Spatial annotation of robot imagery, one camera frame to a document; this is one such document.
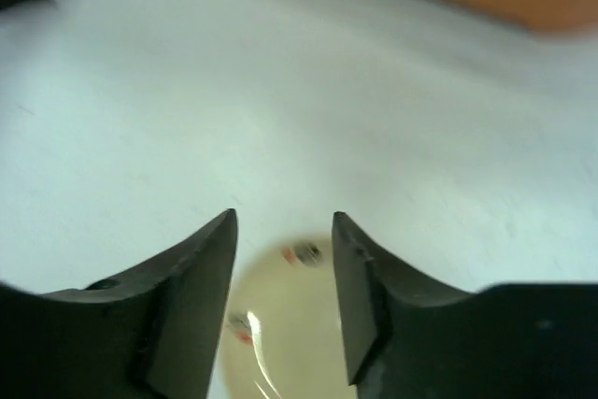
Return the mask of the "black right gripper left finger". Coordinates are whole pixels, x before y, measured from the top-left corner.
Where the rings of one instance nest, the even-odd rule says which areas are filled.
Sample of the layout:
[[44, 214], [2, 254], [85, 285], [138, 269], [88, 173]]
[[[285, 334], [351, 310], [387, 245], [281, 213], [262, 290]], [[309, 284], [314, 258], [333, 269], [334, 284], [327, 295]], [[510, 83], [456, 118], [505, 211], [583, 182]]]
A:
[[1, 288], [5, 398], [204, 398], [237, 244], [231, 210], [83, 290]]

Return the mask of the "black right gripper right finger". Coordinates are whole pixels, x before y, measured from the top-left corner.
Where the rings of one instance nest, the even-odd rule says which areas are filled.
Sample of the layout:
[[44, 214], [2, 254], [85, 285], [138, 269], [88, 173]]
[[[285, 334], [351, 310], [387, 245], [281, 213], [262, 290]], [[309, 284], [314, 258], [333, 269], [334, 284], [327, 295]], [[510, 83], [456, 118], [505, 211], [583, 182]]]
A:
[[332, 226], [349, 384], [362, 398], [593, 398], [597, 288], [510, 283], [464, 292]]

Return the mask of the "small cream patterned plate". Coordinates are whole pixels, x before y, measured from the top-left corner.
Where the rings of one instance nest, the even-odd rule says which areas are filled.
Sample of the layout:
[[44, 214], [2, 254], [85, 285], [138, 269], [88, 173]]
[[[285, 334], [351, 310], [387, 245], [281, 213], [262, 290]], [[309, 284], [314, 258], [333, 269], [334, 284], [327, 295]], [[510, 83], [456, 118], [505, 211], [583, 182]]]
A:
[[219, 347], [231, 398], [354, 398], [337, 303], [332, 240], [279, 241], [229, 294]]

